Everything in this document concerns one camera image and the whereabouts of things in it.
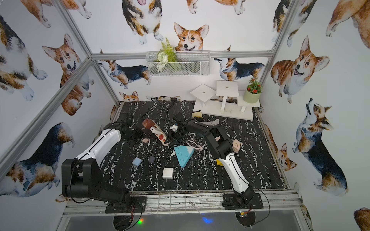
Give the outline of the white fabric glove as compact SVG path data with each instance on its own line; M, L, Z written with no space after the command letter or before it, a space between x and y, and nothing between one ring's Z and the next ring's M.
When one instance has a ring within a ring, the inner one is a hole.
M215 126L215 125L218 125L220 123L220 120L219 119L216 119L214 121L202 121L201 124L204 124L206 126Z

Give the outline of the yellow black sponge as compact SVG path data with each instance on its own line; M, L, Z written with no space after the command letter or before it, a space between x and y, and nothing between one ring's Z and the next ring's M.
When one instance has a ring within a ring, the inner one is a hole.
M193 117L193 118L202 118L202 119L203 119L202 112L201 112L200 110L198 110L198 111L193 111L193 112L192 112L192 117Z

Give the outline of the light blue plug adapter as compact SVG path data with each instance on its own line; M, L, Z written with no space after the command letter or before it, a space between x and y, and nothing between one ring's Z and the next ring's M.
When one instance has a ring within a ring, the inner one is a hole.
M132 162L132 164L135 166L135 167L139 167L140 166L140 164L142 163L142 159L140 159L140 158L135 158L134 160L133 160L133 162Z

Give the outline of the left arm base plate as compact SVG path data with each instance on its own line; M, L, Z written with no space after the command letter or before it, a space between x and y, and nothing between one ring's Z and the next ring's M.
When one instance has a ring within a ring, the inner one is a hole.
M127 202L108 202L105 213L118 214L118 213L143 213L145 211L147 197L134 196Z

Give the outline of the green pot red flowers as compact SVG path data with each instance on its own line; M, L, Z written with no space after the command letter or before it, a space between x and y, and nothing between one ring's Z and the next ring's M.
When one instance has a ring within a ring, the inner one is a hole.
M243 99L247 103L254 104L259 100L261 93L262 85L256 77L253 77L249 81Z

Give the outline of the dark red cube plug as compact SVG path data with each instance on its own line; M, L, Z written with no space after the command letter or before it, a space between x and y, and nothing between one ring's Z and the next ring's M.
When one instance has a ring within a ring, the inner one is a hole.
M155 126L155 122L149 118L145 118L142 122L142 125L145 129L150 130L152 127Z

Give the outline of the teal triangular power strip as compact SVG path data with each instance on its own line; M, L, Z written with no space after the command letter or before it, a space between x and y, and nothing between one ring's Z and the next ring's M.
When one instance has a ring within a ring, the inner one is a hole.
M195 149L190 146L176 146L174 147L176 157L178 159L180 167L185 167L190 160Z

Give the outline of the yellow cube socket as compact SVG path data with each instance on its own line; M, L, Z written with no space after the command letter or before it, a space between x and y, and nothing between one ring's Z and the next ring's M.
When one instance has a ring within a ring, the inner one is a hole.
M223 166L222 162L221 162L219 159L217 159L217 160L216 160L216 163L217 163L217 165L219 165L219 166Z

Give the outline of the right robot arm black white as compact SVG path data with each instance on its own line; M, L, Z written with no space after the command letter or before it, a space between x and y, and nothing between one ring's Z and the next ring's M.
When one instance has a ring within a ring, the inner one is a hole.
M183 144L188 133L202 137L207 150L223 164L237 198L243 203L249 202L254 196L254 190L238 166L232 140L227 135L225 128L220 125L206 125L194 118L185 118L180 113L174 116L174 120L178 128L176 131L170 132L167 143L171 145Z

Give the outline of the beige cube socket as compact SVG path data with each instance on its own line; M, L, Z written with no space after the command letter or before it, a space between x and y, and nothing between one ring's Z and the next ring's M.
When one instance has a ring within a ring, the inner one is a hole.
M234 140L232 142L233 152L237 154L241 150L241 146L242 146L242 144L239 140Z

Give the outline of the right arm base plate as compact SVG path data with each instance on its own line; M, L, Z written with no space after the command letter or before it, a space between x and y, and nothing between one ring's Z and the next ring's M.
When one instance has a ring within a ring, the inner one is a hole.
M264 205L261 195L255 193L249 201L243 199L240 195L224 194L222 207L225 210L249 210L249 209L263 209Z

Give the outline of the green fern white flower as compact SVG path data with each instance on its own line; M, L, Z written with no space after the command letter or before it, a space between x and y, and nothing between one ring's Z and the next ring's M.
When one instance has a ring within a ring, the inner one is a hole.
M162 71L168 63L176 63L178 62L176 57L176 50L170 44L169 40L165 38L165 42L161 42L162 49L157 54L158 60L158 70Z

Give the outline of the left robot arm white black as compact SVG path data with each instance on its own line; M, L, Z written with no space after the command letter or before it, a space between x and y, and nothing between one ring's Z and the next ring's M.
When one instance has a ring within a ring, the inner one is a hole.
M83 153L62 163L62 195L74 202L85 198L131 206L129 191L105 181L100 164L122 139L135 141L142 136L143 132L134 127L133 114L103 127L99 137Z

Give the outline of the white square plug adapter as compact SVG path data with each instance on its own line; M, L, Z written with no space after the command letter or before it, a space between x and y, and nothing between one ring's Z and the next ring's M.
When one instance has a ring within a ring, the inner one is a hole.
M163 179L172 179L174 176L174 169L165 167L163 169L162 178Z

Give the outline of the beige power strip with plugs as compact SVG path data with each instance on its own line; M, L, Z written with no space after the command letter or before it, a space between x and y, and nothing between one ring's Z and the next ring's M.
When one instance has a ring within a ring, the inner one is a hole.
M168 146L166 143L167 141L167 136L163 132L163 130L160 128L160 126L155 122L155 126L150 129L150 131L156 135L156 137L159 139L159 141L164 145Z

